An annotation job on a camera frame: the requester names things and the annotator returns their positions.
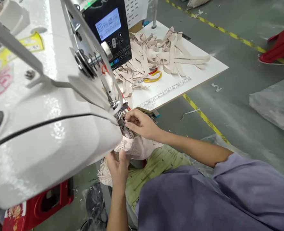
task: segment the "control button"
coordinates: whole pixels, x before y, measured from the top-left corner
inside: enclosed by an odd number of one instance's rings
[[[112,47],[113,47],[113,48],[116,47],[116,40],[115,40],[115,38],[112,38]]]

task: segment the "green patterned pants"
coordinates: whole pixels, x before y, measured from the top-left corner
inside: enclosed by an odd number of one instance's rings
[[[165,144],[152,152],[147,158],[145,168],[129,170],[126,199],[133,212],[135,213],[135,206],[139,199],[140,191],[147,181],[181,165],[192,165],[192,163],[182,153]]]

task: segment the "concrete floor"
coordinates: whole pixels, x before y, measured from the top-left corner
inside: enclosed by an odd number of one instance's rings
[[[179,0],[172,2],[186,8],[186,3]],[[164,0],[159,0],[158,9],[158,21],[182,31],[191,37],[192,43],[229,66],[229,69],[187,95],[232,145],[248,153],[251,158],[268,162],[284,174],[284,131],[262,118],[249,106],[248,100],[249,94],[283,80],[284,66],[258,62],[259,53],[255,49],[206,23],[190,18]],[[266,39],[284,29],[284,0],[211,0],[191,11],[197,13],[199,9],[204,12],[201,15],[203,18],[249,41],[253,40],[266,50],[271,47]],[[212,82],[223,89],[215,92]],[[157,120],[158,126],[195,139],[214,134],[196,113],[180,120],[185,112],[192,110],[187,101],[180,97],[158,110],[161,114]],[[75,176],[77,198],[35,230],[79,230],[86,220],[82,192],[94,182],[95,171],[93,165]]]

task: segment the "white table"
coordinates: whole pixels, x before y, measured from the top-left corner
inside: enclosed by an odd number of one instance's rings
[[[162,23],[157,21],[157,27],[155,29],[151,28],[151,24],[148,24],[137,34],[145,33],[148,37],[153,33],[158,39],[163,39],[166,35],[168,27],[164,26]],[[193,56],[206,56],[208,53],[198,48],[188,40],[182,38],[184,47]],[[167,74],[163,70],[163,66],[160,65],[158,70],[162,71],[162,77],[156,82],[145,83],[150,86],[146,90],[134,90],[132,94],[132,104],[133,108],[139,107],[145,111],[152,112],[166,103],[176,99],[177,97],[183,95],[184,93],[190,91],[192,88],[198,86],[199,84],[213,78],[222,71],[228,69],[228,67],[222,62],[218,61],[216,58],[211,57],[210,61],[206,63],[206,69],[199,69],[192,64],[181,64],[184,73],[187,77],[181,77],[178,75]]]

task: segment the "yellow tape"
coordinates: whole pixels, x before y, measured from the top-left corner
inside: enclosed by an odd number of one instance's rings
[[[265,50],[264,48],[257,46],[257,45],[254,44],[253,42],[248,41],[248,40],[246,40],[246,39],[244,39],[244,38],[241,38],[241,37],[239,37],[238,35],[236,35],[236,34],[234,34],[234,33],[232,33],[232,32],[229,32],[229,31],[225,30],[225,29],[222,28],[222,27],[216,26],[215,24],[211,23],[210,21],[208,21],[208,20],[206,20],[206,19],[204,19],[204,18],[202,18],[202,17],[200,17],[200,16],[198,16],[198,15],[195,15],[194,13],[191,13],[191,12],[189,12],[189,11],[185,11],[185,10],[182,9],[181,7],[176,6],[174,3],[170,2],[170,0],[165,0],[165,1],[166,1],[167,3],[169,3],[169,4],[171,4],[172,7],[175,7],[175,8],[177,8],[178,10],[184,11],[186,14],[190,15],[191,17],[196,17],[196,19],[198,19],[198,20],[200,20],[200,21],[202,21],[202,22],[207,23],[207,24],[210,25],[211,27],[213,27],[213,28],[215,28],[215,29],[218,29],[218,30],[220,30],[221,32],[223,32],[223,33],[225,33],[225,34],[228,34],[230,37],[232,37],[232,38],[234,38],[234,39],[236,39],[236,40],[242,42],[243,44],[246,44],[246,45],[249,46],[249,47],[254,48],[254,49],[257,50],[258,52],[261,52],[261,53],[265,53],[265,52],[266,52],[266,50]],[[283,64],[284,64],[284,59],[283,59],[283,58],[280,58],[280,59],[278,59],[277,61],[279,61],[280,63],[283,63]]]
[[[183,94],[183,97],[191,105],[191,107],[193,107],[195,110],[198,109],[198,106],[196,106],[196,104],[189,98],[189,96],[187,96],[187,94]],[[219,136],[221,136],[221,138],[224,140],[224,142],[226,142],[227,144],[230,144],[230,142],[223,136],[223,134],[216,128],[216,126],[213,125],[213,123],[207,118],[207,116],[201,110],[197,111],[197,113],[200,115],[200,117],[208,124],[208,126],[215,133],[217,133]]]
[[[19,42],[25,46],[30,52],[37,52],[44,50],[44,44],[38,32],[35,32],[29,37],[20,39]],[[9,62],[14,60],[17,56],[7,48],[0,51],[0,69],[6,66]]]

